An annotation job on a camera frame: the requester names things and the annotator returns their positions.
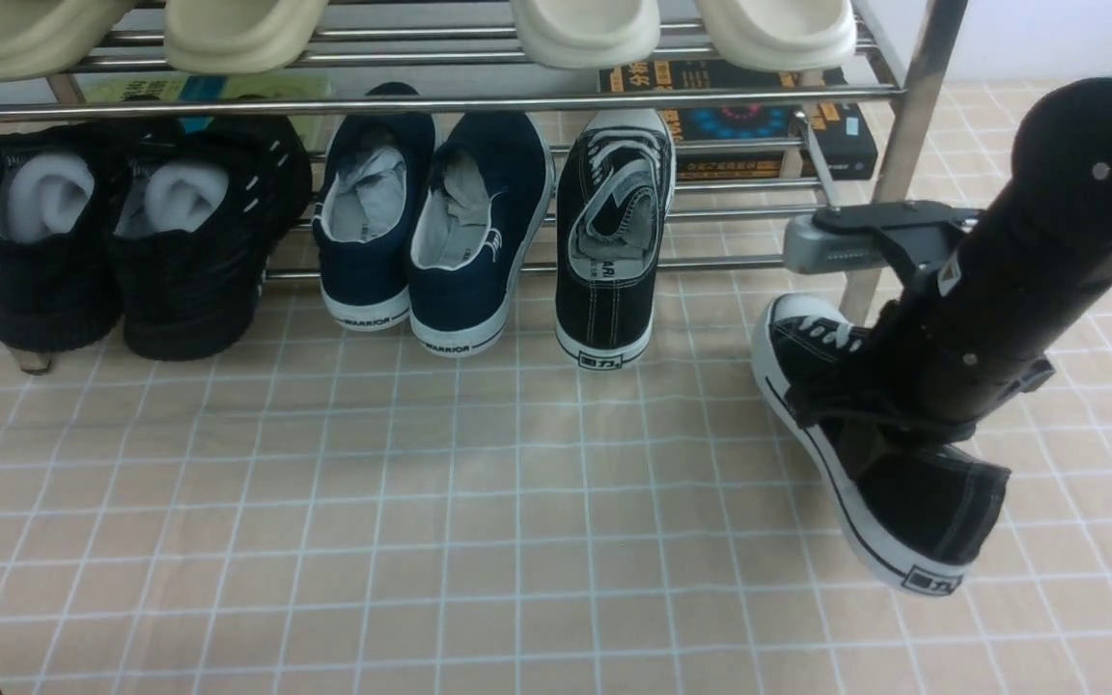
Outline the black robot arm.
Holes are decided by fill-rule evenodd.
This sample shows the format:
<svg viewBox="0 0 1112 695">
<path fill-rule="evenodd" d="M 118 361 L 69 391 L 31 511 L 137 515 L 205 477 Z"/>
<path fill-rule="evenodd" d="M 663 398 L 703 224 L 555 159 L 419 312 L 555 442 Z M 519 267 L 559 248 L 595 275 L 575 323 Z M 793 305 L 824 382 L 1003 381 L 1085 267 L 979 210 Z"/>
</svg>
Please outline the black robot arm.
<svg viewBox="0 0 1112 695">
<path fill-rule="evenodd" d="M 983 210 L 861 203 L 821 209 L 808 226 L 848 250 L 800 252 L 798 271 L 888 265 L 903 291 L 856 355 L 790 381 L 794 420 L 963 438 L 1046 383 L 1046 349 L 1112 289 L 1112 76 L 1064 85 L 1027 111 L 1010 180 Z"/>
</svg>

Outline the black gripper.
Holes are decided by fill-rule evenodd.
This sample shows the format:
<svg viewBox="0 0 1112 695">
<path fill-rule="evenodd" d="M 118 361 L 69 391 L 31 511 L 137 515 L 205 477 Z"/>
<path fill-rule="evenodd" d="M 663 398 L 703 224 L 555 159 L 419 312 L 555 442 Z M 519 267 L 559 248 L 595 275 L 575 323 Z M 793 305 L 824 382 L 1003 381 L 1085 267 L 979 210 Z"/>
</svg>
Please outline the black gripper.
<svg viewBox="0 0 1112 695">
<path fill-rule="evenodd" d="M 962 441 L 1051 374 L 1056 290 L 1014 265 L 921 269 L 870 328 L 808 296 L 786 300 L 786 410 L 800 430 L 850 423 L 909 446 Z"/>
</svg>

